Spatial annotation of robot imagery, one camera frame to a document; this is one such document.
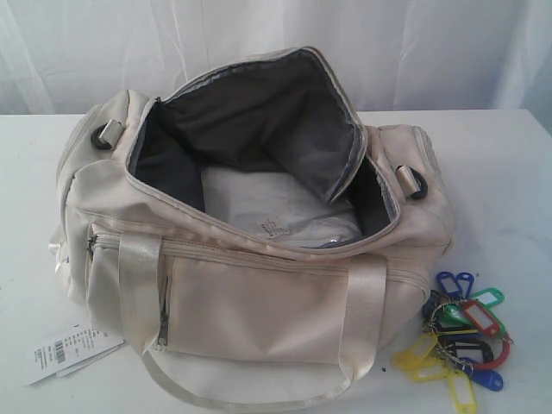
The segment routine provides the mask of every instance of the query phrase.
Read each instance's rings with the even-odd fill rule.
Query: bag strap
[[[152,379],[174,397],[212,410],[236,413],[300,410],[344,393],[372,367],[380,340],[386,293],[386,261],[379,256],[352,258],[339,348],[339,367],[345,377],[335,389],[315,397],[261,404],[233,403],[200,397],[170,379],[149,352],[160,330],[157,274],[161,239],[122,235],[119,247],[119,284],[125,338],[141,357]]]

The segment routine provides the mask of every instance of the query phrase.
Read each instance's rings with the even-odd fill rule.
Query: white backdrop
[[[0,113],[169,95],[312,45],[358,110],[528,108],[552,131],[552,0],[0,0]]]

